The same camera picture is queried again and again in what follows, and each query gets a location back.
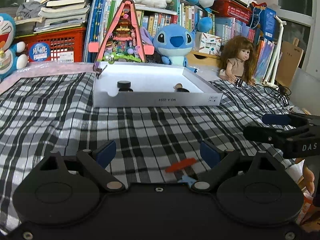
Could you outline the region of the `black round lid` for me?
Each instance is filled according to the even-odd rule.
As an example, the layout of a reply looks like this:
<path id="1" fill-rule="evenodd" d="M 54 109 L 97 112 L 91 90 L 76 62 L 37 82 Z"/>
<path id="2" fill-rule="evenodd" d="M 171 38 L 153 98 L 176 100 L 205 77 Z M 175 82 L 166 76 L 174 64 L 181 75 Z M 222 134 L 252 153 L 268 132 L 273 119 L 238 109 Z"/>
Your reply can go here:
<path id="1" fill-rule="evenodd" d="M 133 89 L 131 89 L 131 88 L 119 88 L 118 91 L 119 92 L 133 92 Z"/>

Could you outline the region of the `black round puck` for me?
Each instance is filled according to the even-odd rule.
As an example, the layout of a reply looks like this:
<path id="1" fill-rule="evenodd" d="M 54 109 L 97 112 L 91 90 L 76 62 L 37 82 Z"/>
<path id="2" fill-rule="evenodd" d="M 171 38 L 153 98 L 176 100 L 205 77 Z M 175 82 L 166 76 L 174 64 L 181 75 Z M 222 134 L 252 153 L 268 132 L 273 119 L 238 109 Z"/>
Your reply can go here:
<path id="1" fill-rule="evenodd" d="M 130 81 L 118 81 L 117 82 L 117 87 L 119 89 L 129 89 L 131 88 L 131 82 Z"/>

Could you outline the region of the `brown walnut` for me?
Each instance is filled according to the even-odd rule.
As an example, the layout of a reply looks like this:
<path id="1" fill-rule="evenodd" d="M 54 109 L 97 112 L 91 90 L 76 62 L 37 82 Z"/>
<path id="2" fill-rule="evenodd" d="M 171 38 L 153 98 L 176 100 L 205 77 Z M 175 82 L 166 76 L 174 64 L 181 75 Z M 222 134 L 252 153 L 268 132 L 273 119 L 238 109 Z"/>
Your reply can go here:
<path id="1" fill-rule="evenodd" d="M 182 86 L 181 83 L 178 83 L 178 84 L 175 85 L 174 89 L 177 92 L 182 92 L 183 91 L 183 86 Z"/>

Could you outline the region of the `brown cardboard board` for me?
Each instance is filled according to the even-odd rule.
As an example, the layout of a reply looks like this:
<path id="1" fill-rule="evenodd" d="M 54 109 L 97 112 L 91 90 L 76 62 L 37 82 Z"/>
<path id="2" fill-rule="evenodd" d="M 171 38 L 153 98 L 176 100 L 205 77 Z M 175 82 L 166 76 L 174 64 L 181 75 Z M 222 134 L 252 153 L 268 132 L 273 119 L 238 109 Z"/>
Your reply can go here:
<path id="1" fill-rule="evenodd" d="M 282 56 L 277 68 L 276 81 L 282 86 L 289 87 L 300 64 L 304 50 L 294 44 L 283 41 L 280 51 Z"/>

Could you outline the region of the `brown haired doll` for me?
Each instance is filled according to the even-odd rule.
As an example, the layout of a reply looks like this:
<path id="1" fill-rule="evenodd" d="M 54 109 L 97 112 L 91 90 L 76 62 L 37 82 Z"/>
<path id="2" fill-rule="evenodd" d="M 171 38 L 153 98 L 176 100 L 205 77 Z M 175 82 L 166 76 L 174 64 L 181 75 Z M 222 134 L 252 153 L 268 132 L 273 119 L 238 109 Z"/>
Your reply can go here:
<path id="1" fill-rule="evenodd" d="M 219 77 L 236 86 L 255 85 L 253 76 L 257 69 L 257 55 L 253 43 L 246 37 L 235 36 L 221 53 Z"/>

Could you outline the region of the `black white plaid cloth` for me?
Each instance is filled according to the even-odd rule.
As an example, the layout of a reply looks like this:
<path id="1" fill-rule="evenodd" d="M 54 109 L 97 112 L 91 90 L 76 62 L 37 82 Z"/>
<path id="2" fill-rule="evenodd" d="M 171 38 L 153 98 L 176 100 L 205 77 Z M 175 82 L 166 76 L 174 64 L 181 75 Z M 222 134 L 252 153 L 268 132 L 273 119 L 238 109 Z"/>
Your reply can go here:
<path id="1" fill-rule="evenodd" d="M 93 83 L 92 73 L 21 79 L 1 95 L 2 231 L 19 225 L 12 194 L 52 150 L 73 155 L 113 140 L 117 153 L 107 170 L 124 184 L 177 181 L 181 173 L 165 169 L 185 158 L 196 159 L 187 175 L 207 171 L 199 152 L 204 140 L 243 155 L 266 150 L 285 168 L 294 164 L 280 150 L 242 134 L 246 125 L 261 125 L 264 114 L 289 111 L 263 87 L 215 80 L 223 94 L 218 106 L 94 108 Z"/>

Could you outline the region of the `binder clip on box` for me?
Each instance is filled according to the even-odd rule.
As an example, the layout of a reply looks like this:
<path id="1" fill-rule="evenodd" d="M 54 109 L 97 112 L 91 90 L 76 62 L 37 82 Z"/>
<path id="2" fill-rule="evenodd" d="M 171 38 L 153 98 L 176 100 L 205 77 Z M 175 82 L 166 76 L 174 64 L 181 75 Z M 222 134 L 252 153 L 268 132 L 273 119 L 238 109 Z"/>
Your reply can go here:
<path id="1" fill-rule="evenodd" d="M 104 69 L 107 67 L 107 65 L 100 65 L 99 62 L 96 62 L 93 66 L 93 71 L 95 72 L 95 77 L 97 79 L 99 79 L 99 76 L 102 74 L 102 72 L 104 71 Z"/>

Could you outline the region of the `blue paper bag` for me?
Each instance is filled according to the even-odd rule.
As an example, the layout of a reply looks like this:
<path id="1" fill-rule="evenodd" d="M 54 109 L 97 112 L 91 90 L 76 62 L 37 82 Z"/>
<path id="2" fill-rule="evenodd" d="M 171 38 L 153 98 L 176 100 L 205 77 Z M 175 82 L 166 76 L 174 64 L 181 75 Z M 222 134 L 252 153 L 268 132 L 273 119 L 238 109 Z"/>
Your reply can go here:
<path id="1" fill-rule="evenodd" d="M 273 41 L 276 28 L 276 11 L 267 7 L 266 3 L 257 4 L 252 2 L 249 8 L 251 10 L 249 27 L 251 29 L 260 29 L 267 40 Z"/>

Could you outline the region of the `wooden drawer box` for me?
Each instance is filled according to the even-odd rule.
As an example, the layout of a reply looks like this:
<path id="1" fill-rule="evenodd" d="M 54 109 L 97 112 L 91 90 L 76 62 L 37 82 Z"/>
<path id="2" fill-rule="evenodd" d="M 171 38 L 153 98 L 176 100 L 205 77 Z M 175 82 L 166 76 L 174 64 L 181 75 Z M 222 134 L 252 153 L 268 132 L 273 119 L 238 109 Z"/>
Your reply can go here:
<path id="1" fill-rule="evenodd" d="M 220 63 L 220 57 L 206 54 L 206 53 L 200 53 L 198 51 L 192 50 L 189 54 L 186 55 L 186 58 L 188 60 L 188 63 L 190 66 L 212 66 L 212 67 L 218 67 Z"/>

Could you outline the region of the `white pencil pattern box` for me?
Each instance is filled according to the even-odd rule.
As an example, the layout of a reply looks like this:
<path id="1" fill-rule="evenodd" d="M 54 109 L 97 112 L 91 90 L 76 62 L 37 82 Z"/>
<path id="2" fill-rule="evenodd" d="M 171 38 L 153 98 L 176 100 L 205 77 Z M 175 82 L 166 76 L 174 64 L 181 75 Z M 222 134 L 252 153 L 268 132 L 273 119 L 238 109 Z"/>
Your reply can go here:
<path id="1" fill-rule="evenodd" d="M 195 36 L 195 50 L 199 53 L 219 56 L 222 38 L 197 31 Z"/>

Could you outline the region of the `red plastic crate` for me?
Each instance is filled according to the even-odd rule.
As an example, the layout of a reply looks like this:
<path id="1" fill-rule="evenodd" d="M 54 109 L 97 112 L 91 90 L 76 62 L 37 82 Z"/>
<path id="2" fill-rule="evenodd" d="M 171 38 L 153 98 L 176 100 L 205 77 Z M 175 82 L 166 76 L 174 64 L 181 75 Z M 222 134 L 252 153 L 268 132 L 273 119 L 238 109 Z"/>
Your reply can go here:
<path id="1" fill-rule="evenodd" d="M 15 38 L 15 42 L 23 41 L 23 51 L 29 62 L 60 61 L 81 62 L 85 27 L 67 28 Z"/>

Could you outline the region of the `pink triangular diorama house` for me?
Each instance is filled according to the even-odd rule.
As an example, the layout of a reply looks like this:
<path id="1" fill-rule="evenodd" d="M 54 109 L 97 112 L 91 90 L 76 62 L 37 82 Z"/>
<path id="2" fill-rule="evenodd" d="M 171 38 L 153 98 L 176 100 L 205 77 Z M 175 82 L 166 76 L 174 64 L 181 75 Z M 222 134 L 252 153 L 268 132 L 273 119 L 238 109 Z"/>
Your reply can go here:
<path id="1" fill-rule="evenodd" d="M 140 34 L 133 0 L 122 0 L 101 43 L 90 42 L 88 51 L 96 53 L 93 65 L 115 62 L 146 63 L 154 47 L 145 44 Z"/>

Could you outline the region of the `Stitch plush toy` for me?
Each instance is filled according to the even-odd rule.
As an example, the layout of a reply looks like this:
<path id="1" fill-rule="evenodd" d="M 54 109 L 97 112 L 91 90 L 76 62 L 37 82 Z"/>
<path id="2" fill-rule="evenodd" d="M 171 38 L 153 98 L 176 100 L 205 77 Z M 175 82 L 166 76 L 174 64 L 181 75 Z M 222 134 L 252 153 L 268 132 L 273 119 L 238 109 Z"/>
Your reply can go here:
<path id="1" fill-rule="evenodd" d="M 192 72 L 197 69 L 188 66 L 187 55 L 195 47 L 195 31 L 188 31 L 179 24 L 169 24 L 151 36 L 145 27 L 140 28 L 145 44 L 152 45 L 154 52 L 146 58 L 147 63 L 186 67 Z"/>

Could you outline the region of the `Doraemon plush toy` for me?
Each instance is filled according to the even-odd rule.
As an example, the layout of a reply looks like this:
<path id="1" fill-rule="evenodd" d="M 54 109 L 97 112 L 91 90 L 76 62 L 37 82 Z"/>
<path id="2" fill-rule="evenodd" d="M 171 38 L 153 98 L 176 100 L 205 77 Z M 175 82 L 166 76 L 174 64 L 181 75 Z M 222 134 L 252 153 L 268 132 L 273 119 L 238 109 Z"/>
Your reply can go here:
<path id="1" fill-rule="evenodd" d="M 23 54 L 25 43 L 14 43 L 16 24 L 6 13 L 1 13 L 1 82 L 16 70 L 27 66 L 28 57 Z"/>

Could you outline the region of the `row of books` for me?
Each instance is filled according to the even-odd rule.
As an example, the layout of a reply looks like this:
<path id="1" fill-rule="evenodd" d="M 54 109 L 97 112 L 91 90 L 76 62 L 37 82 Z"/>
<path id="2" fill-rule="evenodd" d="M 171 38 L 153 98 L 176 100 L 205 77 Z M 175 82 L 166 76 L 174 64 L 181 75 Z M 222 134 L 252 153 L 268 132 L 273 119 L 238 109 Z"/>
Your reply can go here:
<path id="1" fill-rule="evenodd" d="M 99 42 L 101 43 L 103 41 L 103 38 L 111 24 L 111 21 L 118 9 L 119 5 L 115 5 L 112 7 L 108 15 L 110 16 L 110 20 L 108 21 L 103 15 L 102 15 L 102 9 L 96 8 L 92 11 L 92 20 L 94 23 L 99 22 L 100 25 L 97 27 L 93 27 L 90 29 L 90 38 L 86 42 L 86 54 L 84 56 L 85 60 L 88 62 L 94 62 L 96 58 L 96 53 L 92 53 L 88 51 L 89 43 L 90 42 Z M 191 15 L 191 18 L 188 18 L 185 16 L 185 14 L 180 14 L 178 12 L 174 12 L 174 14 L 165 14 L 164 12 L 154 12 L 153 14 L 148 16 L 148 19 L 145 20 L 143 17 L 138 16 L 137 7 L 136 7 L 136 13 L 138 17 L 138 23 L 139 28 L 145 27 L 147 31 L 150 33 L 151 36 L 154 36 L 157 31 L 169 24 L 179 24 L 180 26 L 184 27 L 188 31 L 195 31 L 195 35 L 197 32 L 197 23 L 198 20 L 202 17 L 199 16 L 198 11 L 199 7 L 196 5 L 190 5 L 191 10 L 189 10 L 189 15 Z M 210 17 L 213 21 L 213 28 L 215 28 L 215 21 L 219 19 L 219 16 Z M 235 21 L 239 21 L 240 23 L 243 23 L 244 25 L 248 25 L 245 22 L 242 22 L 240 20 L 237 20 L 236 18 L 233 18 Z"/>

